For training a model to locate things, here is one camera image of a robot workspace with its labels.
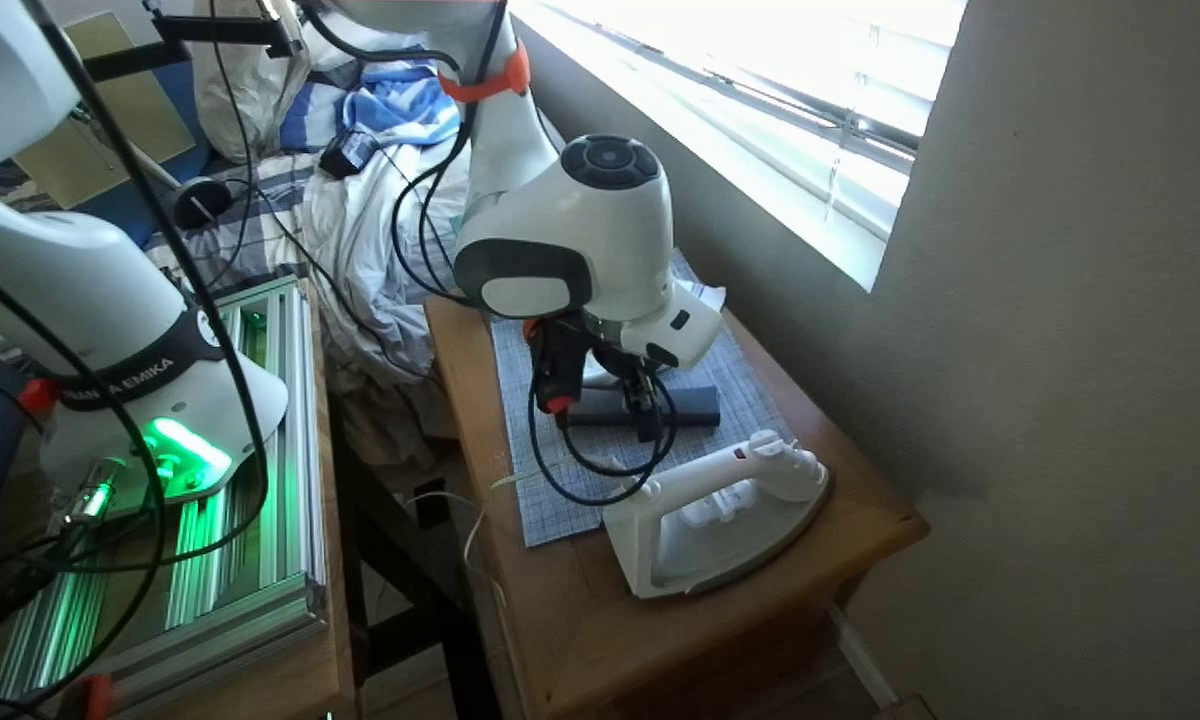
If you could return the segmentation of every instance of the floor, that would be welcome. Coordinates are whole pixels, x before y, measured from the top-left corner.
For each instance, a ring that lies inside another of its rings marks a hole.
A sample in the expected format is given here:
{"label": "floor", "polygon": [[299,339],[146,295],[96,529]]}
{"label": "floor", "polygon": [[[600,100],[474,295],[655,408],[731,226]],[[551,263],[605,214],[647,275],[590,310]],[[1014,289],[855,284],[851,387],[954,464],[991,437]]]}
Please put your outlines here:
{"label": "floor", "polygon": [[[365,598],[372,615],[392,615],[410,598],[365,566]],[[360,709],[368,720],[453,720],[449,670],[442,649],[428,649],[388,670],[375,670],[360,689]],[[790,685],[757,697],[744,713],[729,720],[875,720],[879,709],[845,664],[841,649],[822,651]]]}

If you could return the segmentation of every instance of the white wall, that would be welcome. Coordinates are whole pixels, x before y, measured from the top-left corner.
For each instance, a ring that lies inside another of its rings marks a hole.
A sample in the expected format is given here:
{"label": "white wall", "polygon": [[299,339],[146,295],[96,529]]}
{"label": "white wall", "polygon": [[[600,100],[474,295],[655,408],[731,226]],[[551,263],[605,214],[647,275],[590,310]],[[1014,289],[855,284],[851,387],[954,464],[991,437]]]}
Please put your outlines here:
{"label": "white wall", "polygon": [[1200,0],[972,0],[875,291],[666,152],[682,242],[937,532],[851,620],[946,720],[1200,715]]}

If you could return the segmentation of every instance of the window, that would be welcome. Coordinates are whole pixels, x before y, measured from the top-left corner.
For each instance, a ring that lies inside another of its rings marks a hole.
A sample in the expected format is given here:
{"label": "window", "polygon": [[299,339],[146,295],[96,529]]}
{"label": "window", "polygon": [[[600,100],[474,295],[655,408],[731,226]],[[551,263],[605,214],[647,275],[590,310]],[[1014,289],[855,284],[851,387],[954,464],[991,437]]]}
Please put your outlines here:
{"label": "window", "polygon": [[530,22],[729,137],[771,176],[760,183],[790,186],[775,214],[871,289],[960,17],[964,0],[542,0]]}

